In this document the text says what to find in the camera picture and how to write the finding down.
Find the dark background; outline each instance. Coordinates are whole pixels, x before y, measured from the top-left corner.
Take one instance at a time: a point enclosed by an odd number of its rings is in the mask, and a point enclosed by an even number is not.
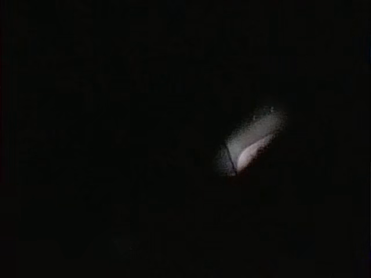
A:
[[[20,276],[363,277],[361,3],[4,6]],[[266,97],[288,128],[247,173],[219,177],[219,145]]]

